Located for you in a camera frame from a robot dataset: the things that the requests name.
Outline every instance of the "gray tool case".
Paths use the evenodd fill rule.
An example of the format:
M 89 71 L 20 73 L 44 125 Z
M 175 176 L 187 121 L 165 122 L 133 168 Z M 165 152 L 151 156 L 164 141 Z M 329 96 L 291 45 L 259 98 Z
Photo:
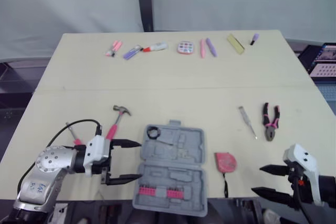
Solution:
M 157 127 L 160 136 L 150 139 L 149 127 Z M 150 132 L 153 138 L 157 131 Z M 180 121 L 169 125 L 147 125 L 141 147 L 133 207 L 203 217 L 207 214 L 204 132 L 181 127 Z

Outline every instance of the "purple highlighter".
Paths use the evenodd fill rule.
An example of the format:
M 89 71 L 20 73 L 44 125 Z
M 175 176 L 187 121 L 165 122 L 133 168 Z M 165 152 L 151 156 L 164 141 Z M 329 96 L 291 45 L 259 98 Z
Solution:
M 216 49 L 215 49 L 214 45 L 212 45 L 211 40 L 209 38 L 206 38 L 205 42 L 207 43 L 212 55 L 217 57 L 218 55 L 217 55 Z
M 123 55 L 123 58 L 125 60 L 131 59 L 134 55 L 136 55 L 139 51 L 142 51 L 142 47 L 139 45 L 136 45 L 134 48 L 132 48 L 130 51 L 128 51 L 126 54 Z
M 252 46 L 254 44 L 254 42 L 257 41 L 258 38 L 259 38 L 259 34 L 254 34 L 250 45 Z

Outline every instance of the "hammer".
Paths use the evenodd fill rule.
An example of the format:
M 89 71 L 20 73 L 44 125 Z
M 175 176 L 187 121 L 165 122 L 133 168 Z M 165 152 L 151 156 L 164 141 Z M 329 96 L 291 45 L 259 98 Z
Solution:
M 114 125 L 112 125 L 112 127 L 109 130 L 109 133 L 106 136 L 106 138 L 109 139 L 110 141 L 113 139 L 114 135 L 116 134 L 118 123 L 121 119 L 121 116 L 124 115 L 125 113 L 127 113 L 128 115 L 131 115 L 131 112 L 123 106 L 114 105 L 113 110 L 119 111 L 119 115 Z

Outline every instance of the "hammer head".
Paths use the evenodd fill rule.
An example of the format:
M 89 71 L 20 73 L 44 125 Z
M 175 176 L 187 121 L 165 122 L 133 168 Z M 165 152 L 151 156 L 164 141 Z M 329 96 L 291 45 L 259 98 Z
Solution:
M 127 113 L 128 115 L 131 115 L 131 112 L 123 106 L 114 105 L 113 110 L 119 111 L 121 114 Z

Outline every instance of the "screwdriver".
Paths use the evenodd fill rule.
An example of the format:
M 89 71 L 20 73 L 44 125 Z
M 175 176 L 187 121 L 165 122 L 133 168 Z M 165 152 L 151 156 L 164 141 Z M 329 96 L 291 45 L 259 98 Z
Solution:
M 74 133 L 72 127 L 70 126 L 70 127 L 68 127 L 68 129 L 69 129 L 69 131 L 71 132 L 73 138 L 75 139 L 75 140 L 74 140 L 74 144 L 75 144 L 75 145 L 80 145 L 80 144 L 82 144 L 82 141 L 76 136 L 76 134 Z
M 245 122 L 245 123 L 250 127 L 250 129 L 252 130 L 255 139 L 258 139 L 256 133 L 254 132 L 254 130 L 253 130 L 253 128 L 252 128 L 251 121 L 250 121 L 250 119 L 248 118 L 248 116 L 247 116 L 247 114 L 246 114 L 246 112 L 245 112 L 244 107 L 243 107 L 243 106 L 240 106 L 240 107 L 239 107 L 239 110 L 240 110 L 240 113 L 241 113 L 242 116 L 243 116 L 244 122 Z

